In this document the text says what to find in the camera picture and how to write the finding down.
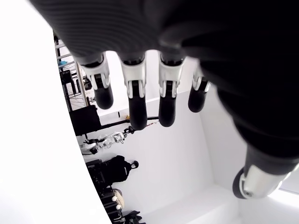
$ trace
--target robotic hand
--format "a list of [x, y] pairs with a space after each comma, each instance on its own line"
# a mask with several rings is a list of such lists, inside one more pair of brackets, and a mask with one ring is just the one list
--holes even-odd
[[200, 59], [205, 77], [194, 74], [190, 110], [202, 109], [211, 81], [248, 144], [245, 166], [233, 184], [237, 197], [265, 197], [298, 167], [296, 7], [273, 3], [269, 10], [267, 1], [251, 1], [246, 7], [212, 0], [31, 2], [83, 67], [103, 109], [113, 103], [105, 51], [118, 53], [135, 130], [143, 129], [147, 118], [144, 52], [160, 51], [163, 126], [175, 119], [185, 56]]

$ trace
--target black fingertip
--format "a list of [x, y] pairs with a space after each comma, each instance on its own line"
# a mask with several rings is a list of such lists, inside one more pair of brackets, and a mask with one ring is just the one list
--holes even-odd
[[202, 90], [195, 90], [193, 86], [191, 87], [189, 100], [188, 100], [188, 107], [190, 111], [193, 113], [198, 113], [204, 107], [206, 100], [206, 92]]
[[111, 85], [107, 89], [100, 87], [97, 90], [94, 90], [95, 100], [97, 105], [101, 109], [109, 109], [113, 105], [113, 94]]
[[145, 97], [134, 96], [132, 99], [129, 98], [129, 112], [132, 127], [137, 131], [144, 129], [148, 120]]
[[176, 98], [161, 97], [159, 106], [159, 122], [164, 127], [170, 127], [176, 117]]

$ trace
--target black backpack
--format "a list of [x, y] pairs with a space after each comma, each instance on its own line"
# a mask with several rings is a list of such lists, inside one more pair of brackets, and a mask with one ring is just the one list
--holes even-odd
[[111, 186], [115, 182], [122, 182], [128, 178], [130, 170], [139, 167], [139, 163], [132, 164], [125, 161], [125, 158], [118, 155], [111, 160], [102, 162], [94, 160], [87, 162], [86, 166], [97, 192], [102, 193], [103, 189]]
[[125, 157], [118, 155], [111, 160], [103, 162], [102, 174], [107, 186], [115, 182], [123, 182], [128, 178], [130, 170], [139, 167], [139, 163], [134, 161], [132, 164], [125, 161]]

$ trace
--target black bag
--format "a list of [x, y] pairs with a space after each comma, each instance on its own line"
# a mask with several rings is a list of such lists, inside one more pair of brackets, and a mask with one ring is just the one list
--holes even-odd
[[103, 162], [101, 166], [102, 174], [105, 178], [106, 186], [115, 182], [123, 182], [128, 178], [130, 170], [139, 167], [139, 163], [134, 161], [132, 164], [125, 161], [125, 158], [118, 155], [109, 161]]

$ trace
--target white wall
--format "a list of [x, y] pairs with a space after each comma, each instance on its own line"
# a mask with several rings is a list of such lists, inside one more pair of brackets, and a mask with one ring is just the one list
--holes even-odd
[[233, 194], [212, 185], [143, 216], [142, 221], [149, 224], [230, 224], [237, 216], [238, 202]]
[[207, 93], [200, 117], [215, 182], [231, 190], [235, 175], [245, 163], [246, 144], [236, 131], [229, 114], [222, 107], [213, 86]]
[[299, 208], [269, 197], [240, 200], [239, 205], [244, 224], [298, 224]]
[[28, 1], [2, 1], [0, 26], [0, 223], [109, 223], [72, 129], [51, 28]]
[[[128, 161], [140, 163], [125, 182], [113, 184], [123, 192], [125, 210], [139, 210], [142, 216], [212, 184], [213, 174], [200, 117], [189, 111], [188, 97], [188, 92], [178, 95], [173, 126], [151, 125], [128, 135], [123, 145], [113, 144], [103, 153], [84, 156], [85, 161], [90, 161], [107, 160], [120, 154]], [[148, 116], [157, 116], [158, 106], [159, 101], [147, 103]], [[128, 124], [111, 127], [88, 134], [88, 137], [122, 131], [126, 127]]]

